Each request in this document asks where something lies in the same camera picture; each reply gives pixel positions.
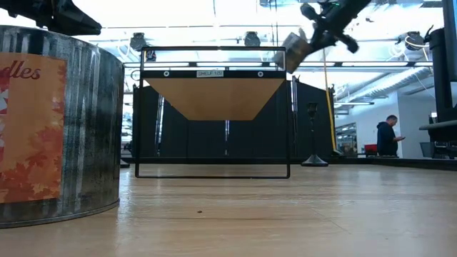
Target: ceiling pipe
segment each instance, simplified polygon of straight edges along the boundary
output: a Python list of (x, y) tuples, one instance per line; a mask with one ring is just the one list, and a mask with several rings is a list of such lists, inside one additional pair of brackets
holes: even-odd
[(385, 77), (387, 75), (389, 75), (389, 73), (379, 74), (379, 75), (375, 76), (374, 78), (372, 78), (370, 80), (367, 80), (367, 81), (362, 81), (362, 82), (358, 82), (358, 83), (347, 83), (347, 84), (344, 84), (342, 86), (344, 88), (344, 90), (338, 92), (335, 95), (335, 100), (343, 101), (348, 96), (356, 93), (357, 91), (361, 90), (365, 86), (367, 86), (369, 84), (372, 84), (373, 82), (375, 82), (375, 81), (377, 81), (379, 79), (382, 79), (383, 77)]
[(433, 77), (429, 77), (427, 79), (422, 80), (421, 83), (418, 83), (417, 87), (413, 90), (404, 92), (404, 96), (412, 96), (414, 94), (417, 94), (422, 91), (426, 91), (429, 89), (432, 89), (435, 87), (435, 81), (433, 80)]
[[(300, 3), (318, 3), (321, 0), (300, 0)], [(373, 4), (423, 4), (424, 0), (373, 0)], [(279, 0), (278, 6), (294, 5), (297, 0)]]
[(379, 95), (389, 94), (404, 86), (425, 79), (430, 75), (432, 75), (431, 69), (427, 67), (411, 68), (399, 74), (389, 74), (340, 101), (350, 102), (366, 97), (376, 98)]

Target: white label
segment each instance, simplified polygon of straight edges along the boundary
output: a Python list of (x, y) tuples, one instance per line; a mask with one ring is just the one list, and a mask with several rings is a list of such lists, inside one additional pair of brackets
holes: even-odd
[(197, 71), (197, 78), (220, 78), (224, 71)]

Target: wooden floor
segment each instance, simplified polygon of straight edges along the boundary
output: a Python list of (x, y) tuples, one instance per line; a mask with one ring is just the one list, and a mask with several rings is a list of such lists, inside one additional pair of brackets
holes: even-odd
[(119, 208), (0, 230), (0, 256), (457, 256), (457, 172), (294, 166), (292, 174), (275, 181), (156, 180), (125, 170)]

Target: ceiling light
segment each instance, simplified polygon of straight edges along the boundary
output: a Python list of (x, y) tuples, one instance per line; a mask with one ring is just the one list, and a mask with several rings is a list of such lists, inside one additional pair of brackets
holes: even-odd
[[(300, 67), (312, 67), (312, 66), (318, 66), (318, 67), (323, 67), (323, 62), (310, 62), (310, 61), (306, 61), (306, 62), (302, 62), (300, 64)], [(326, 63), (327, 66), (333, 66), (335, 65), (335, 63)]]
[(433, 62), (431, 62), (431, 61), (419, 61), (419, 62), (416, 62), (416, 64), (414, 64), (414, 66), (432, 67), (433, 66)]
[(223, 71), (224, 67), (176, 67), (170, 68), (170, 71)]
[(359, 102), (359, 103), (356, 103), (356, 102), (354, 102), (354, 103), (335, 103), (335, 105), (337, 105), (337, 104), (340, 105), (340, 106), (356, 106), (356, 105), (373, 105), (374, 102), (368, 102), (368, 103), (361, 103), (361, 102)]
[(223, 67), (260, 67), (262, 63), (259, 62), (208, 62), (208, 63), (197, 63), (198, 67), (211, 67), (211, 66), (223, 66)]
[(169, 63), (166, 63), (166, 62), (156, 62), (156, 63), (152, 63), (152, 64), (144, 64), (144, 67), (145, 68), (148, 68), (148, 67), (164, 67), (164, 68), (168, 68), (168, 67), (187, 67), (189, 66), (189, 63), (181, 63), (181, 62), (169, 62)]
[(386, 66), (406, 66), (408, 63), (405, 61), (357, 61), (357, 62), (343, 62), (342, 66), (352, 67), (386, 67)]

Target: orange label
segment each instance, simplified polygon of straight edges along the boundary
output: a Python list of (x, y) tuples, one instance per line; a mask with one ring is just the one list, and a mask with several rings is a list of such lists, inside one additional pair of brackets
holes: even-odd
[(0, 53), (0, 203), (60, 196), (66, 62)]

